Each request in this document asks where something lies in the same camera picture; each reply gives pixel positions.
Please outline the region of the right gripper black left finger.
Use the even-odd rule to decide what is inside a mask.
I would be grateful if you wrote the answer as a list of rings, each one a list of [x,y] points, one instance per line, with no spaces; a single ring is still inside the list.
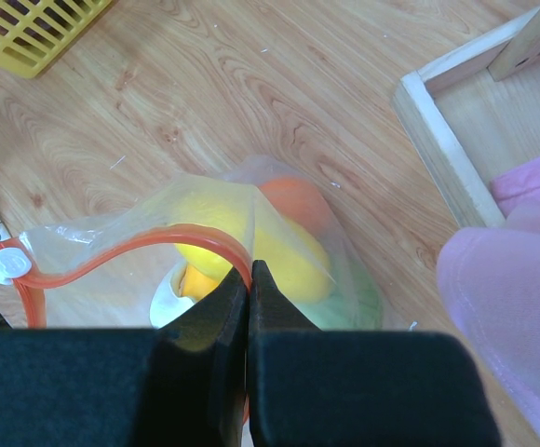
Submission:
[[[231,270],[210,296],[158,330],[135,445],[240,445],[248,317],[248,289]]]

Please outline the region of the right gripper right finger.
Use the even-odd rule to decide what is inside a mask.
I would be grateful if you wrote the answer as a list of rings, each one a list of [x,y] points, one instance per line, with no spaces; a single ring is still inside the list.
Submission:
[[[477,366],[441,332],[322,331],[252,270],[250,429],[258,446],[498,446]]]

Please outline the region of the white garlic toy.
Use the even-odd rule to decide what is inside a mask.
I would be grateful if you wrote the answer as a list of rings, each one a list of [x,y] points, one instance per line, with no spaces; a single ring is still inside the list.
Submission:
[[[159,283],[150,304],[151,325],[160,329],[180,317],[196,303],[189,296],[182,296],[182,283],[187,262],[176,264]]]

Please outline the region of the green cabbage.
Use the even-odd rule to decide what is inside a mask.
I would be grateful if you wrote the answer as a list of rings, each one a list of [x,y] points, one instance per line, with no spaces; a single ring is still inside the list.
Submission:
[[[383,300],[371,275],[364,269],[342,271],[329,297],[296,307],[323,331],[373,331],[383,327]]]

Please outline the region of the yellow bell pepper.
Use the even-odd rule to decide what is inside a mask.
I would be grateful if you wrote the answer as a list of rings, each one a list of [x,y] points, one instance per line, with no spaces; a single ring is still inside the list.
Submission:
[[[179,288],[181,297],[200,301],[214,291],[220,282],[202,274],[191,264],[187,264]]]

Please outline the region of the yellow bananas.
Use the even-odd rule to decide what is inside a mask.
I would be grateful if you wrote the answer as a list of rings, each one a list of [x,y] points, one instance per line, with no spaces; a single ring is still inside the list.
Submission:
[[[334,283],[326,250],[259,193],[232,197],[192,192],[169,206],[169,222],[215,228],[233,237],[252,260],[266,262],[279,290],[295,304],[317,304],[331,294]]]

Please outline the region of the clear zip bag orange zipper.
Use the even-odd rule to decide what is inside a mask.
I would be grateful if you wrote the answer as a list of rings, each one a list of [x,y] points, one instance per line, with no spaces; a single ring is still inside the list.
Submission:
[[[0,241],[0,284],[17,291],[32,328],[153,328],[150,304],[176,264],[187,262],[220,283],[236,270],[250,282],[253,263],[261,261],[219,229],[170,223],[169,206],[192,192],[236,197],[252,191],[270,203],[259,185],[284,176],[311,182],[256,156],[214,177],[176,174],[128,210],[23,231]],[[311,236],[330,257],[334,286],[342,271],[367,272],[333,212],[330,227]]]

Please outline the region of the orange fruit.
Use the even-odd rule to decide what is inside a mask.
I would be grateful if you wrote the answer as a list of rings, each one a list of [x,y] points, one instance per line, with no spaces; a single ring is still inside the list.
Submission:
[[[300,177],[284,176],[259,185],[277,211],[313,235],[331,224],[331,209],[317,187]]]

